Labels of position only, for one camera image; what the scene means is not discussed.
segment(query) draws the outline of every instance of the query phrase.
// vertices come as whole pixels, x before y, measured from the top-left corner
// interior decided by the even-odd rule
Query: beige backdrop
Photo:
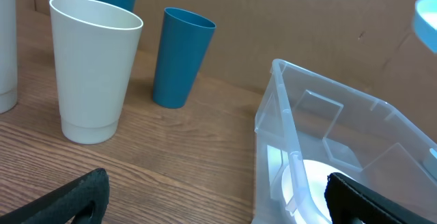
[[[385,99],[437,140],[437,59],[411,32],[415,1],[137,0],[135,13],[142,50],[156,54],[165,7],[185,8],[217,24],[204,74],[262,93],[286,59]]]

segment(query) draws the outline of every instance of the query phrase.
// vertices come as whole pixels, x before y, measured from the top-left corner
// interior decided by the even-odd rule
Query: white cup
[[[117,130],[143,21],[95,0],[50,0],[62,132],[93,144]]]
[[[16,104],[17,83],[15,0],[0,0],[0,113]]]

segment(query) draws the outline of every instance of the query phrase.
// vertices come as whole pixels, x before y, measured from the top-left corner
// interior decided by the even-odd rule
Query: white cup rim
[[[56,1],[56,0],[50,0],[49,1],[49,4],[50,4],[51,8],[53,8],[56,12],[60,13],[61,15],[66,16],[68,18],[71,18],[71,19],[73,19],[75,21],[78,21],[78,22],[81,22],[81,23],[85,23],[85,24],[92,25],[92,26],[95,26],[95,27],[100,27],[100,28],[103,28],[103,29],[112,29],[112,30],[120,30],[120,31],[136,30],[136,29],[140,29],[140,28],[143,27],[143,20],[141,20],[141,18],[139,16],[135,15],[132,12],[129,12],[128,10],[120,8],[118,6],[111,5],[110,3],[105,3],[105,2],[101,2],[101,1],[97,1],[97,0],[85,0],[85,1],[91,1],[92,3],[100,3],[100,4],[103,4],[104,6],[113,7],[113,8],[116,8],[117,10],[123,11],[123,12],[125,12],[125,13],[127,13],[127,14],[129,14],[131,16],[134,16],[136,19],[139,20],[140,25],[138,27],[108,27],[108,26],[99,25],[99,24],[96,24],[96,23],[90,23],[90,22],[87,22],[86,20],[81,20],[79,18],[76,18],[76,17],[73,17],[73,16],[71,16],[69,14],[66,14],[65,12],[62,12],[61,10],[59,10],[58,8],[56,8],[53,5],[54,1]]]

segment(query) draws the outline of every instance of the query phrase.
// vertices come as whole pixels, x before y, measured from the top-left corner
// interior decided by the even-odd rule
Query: table
[[[151,99],[155,57],[139,51],[117,133],[79,145],[61,131],[50,18],[17,17],[18,104],[0,115],[0,215],[103,167],[104,223],[251,222],[260,94],[200,74],[185,107],[162,108]]]

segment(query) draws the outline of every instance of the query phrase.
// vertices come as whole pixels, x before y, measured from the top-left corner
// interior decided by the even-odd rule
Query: transparent container
[[[437,222],[437,145],[387,102],[281,59],[255,117],[252,224],[332,223],[324,189],[342,172]]]

